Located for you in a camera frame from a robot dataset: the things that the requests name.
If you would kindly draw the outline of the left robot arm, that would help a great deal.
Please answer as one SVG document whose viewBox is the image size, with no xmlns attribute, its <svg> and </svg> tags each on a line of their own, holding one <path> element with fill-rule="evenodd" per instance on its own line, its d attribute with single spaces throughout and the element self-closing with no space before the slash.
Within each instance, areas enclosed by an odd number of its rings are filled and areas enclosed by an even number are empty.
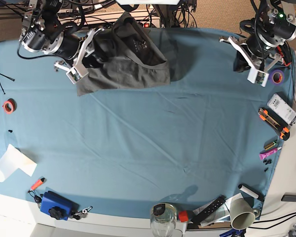
<svg viewBox="0 0 296 237">
<path fill-rule="evenodd" d="M 266 58 L 274 51 L 282 56 L 283 65 L 290 66 L 288 42 L 296 38 L 296 0 L 261 0 L 259 5 L 252 0 L 251 5 L 255 16 L 239 23 L 239 28 L 250 34 L 241 47 L 261 71 L 265 69 Z"/>
</svg>

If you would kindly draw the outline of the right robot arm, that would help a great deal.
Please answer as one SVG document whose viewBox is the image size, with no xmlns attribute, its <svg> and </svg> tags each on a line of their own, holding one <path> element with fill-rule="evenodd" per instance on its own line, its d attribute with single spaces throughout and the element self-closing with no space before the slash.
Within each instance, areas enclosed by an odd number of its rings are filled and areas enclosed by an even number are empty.
<svg viewBox="0 0 296 237">
<path fill-rule="evenodd" d="M 98 68 L 109 60 L 100 45 L 104 27 L 90 29 L 86 36 L 76 34 L 86 26 L 85 9 L 91 0 L 29 0 L 23 14 L 19 47 L 37 53 L 36 58 L 57 57 L 57 68 Z"/>
</svg>

